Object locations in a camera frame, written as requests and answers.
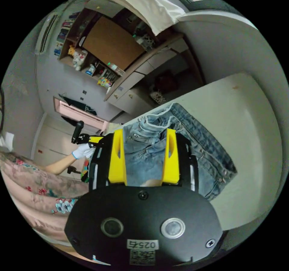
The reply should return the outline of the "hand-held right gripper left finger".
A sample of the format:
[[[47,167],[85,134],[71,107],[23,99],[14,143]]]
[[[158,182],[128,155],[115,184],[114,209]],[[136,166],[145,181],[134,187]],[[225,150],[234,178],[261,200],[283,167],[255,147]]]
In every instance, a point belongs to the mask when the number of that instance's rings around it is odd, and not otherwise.
[[[113,133],[108,181],[111,184],[127,183],[123,130]]]

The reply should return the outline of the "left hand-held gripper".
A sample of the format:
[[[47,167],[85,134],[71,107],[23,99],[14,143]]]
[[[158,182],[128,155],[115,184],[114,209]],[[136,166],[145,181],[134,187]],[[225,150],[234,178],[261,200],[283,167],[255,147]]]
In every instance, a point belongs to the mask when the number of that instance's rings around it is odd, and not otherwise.
[[[78,145],[88,143],[90,148],[102,148],[104,146],[103,142],[101,141],[102,139],[103,136],[99,135],[81,134],[78,137]]]

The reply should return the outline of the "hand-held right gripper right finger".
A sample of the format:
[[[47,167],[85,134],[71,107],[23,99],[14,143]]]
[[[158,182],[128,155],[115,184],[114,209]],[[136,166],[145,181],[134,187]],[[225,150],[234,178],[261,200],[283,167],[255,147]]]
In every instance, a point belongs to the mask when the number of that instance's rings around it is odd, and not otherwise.
[[[162,184],[177,184],[179,182],[179,156],[176,131],[166,130],[166,147],[162,171]]]

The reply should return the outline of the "person's left hand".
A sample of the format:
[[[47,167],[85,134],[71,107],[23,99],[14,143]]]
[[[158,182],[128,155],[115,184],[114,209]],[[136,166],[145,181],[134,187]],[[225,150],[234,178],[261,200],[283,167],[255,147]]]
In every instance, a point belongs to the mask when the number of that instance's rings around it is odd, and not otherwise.
[[[72,152],[75,159],[87,158],[89,159],[94,153],[94,148],[90,147],[88,143],[80,144],[76,150]]]

